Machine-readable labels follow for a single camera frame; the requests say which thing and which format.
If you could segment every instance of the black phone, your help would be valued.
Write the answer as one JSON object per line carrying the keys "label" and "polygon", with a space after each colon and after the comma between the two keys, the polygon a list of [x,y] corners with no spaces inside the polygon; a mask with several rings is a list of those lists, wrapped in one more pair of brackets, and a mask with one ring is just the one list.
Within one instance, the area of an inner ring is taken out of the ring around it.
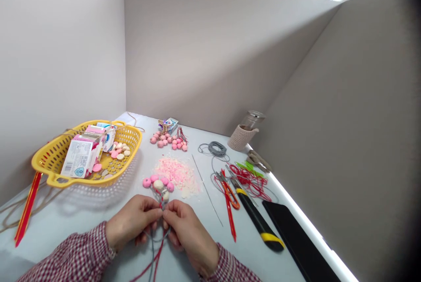
{"label": "black phone", "polygon": [[307,282],[340,282],[285,205],[263,201],[263,206]]}

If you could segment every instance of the sleeve cuff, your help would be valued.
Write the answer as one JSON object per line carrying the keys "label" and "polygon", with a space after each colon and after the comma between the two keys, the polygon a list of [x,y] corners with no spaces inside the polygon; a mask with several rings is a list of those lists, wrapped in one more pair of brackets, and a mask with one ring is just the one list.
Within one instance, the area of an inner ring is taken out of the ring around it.
{"label": "sleeve cuff", "polygon": [[220,243],[217,243],[219,248],[218,266],[215,272],[208,279],[201,279],[206,282],[231,281],[235,273],[235,258],[229,253]]}
{"label": "sleeve cuff", "polygon": [[88,232],[88,237],[92,244],[91,260],[93,263],[97,264],[99,268],[104,269],[116,255],[114,248],[111,248],[108,245],[107,237],[105,235],[105,224],[106,221],[103,221]]}

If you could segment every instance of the right hand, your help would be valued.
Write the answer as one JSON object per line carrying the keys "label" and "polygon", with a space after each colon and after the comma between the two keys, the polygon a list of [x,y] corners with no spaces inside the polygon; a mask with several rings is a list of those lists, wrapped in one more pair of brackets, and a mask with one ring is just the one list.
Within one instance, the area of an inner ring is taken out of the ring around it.
{"label": "right hand", "polygon": [[186,250],[193,268],[204,278],[209,278],[216,270],[219,261],[219,248],[192,207],[179,200],[165,206],[164,229],[172,227],[168,238],[178,251]]}

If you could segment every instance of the left hand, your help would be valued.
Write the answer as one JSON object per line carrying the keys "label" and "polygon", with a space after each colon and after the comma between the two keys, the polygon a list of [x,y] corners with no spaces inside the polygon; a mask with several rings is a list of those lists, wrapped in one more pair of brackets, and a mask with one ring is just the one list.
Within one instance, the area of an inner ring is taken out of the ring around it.
{"label": "left hand", "polygon": [[147,236],[143,231],[150,232],[151,226],[155,230],[161,216],[162,210],[156,200],[136,194],[105,225],[108,245],[118,252],[134,238],[136,244],[145,243]]}

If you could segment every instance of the scissors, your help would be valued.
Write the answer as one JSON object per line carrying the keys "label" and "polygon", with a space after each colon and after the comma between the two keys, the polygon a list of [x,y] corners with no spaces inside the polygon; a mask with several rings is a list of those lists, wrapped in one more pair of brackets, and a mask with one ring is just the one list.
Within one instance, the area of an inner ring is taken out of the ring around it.
{"label": "scissors", "polygon": [[227,179],[225,178],[225,171],[222,170],[222,174],[219,174],[219,173],[216,172],[216,176],[218,177],[219,181],[221,182],[222,187],[225,190],[225,194],[228,196],[232,207],[235,208],[236,210],[238,210],[240,208],[240,203],[238,202],[237,198],[235,197],[235,194],[233,193],[229,184],[227,183]]}

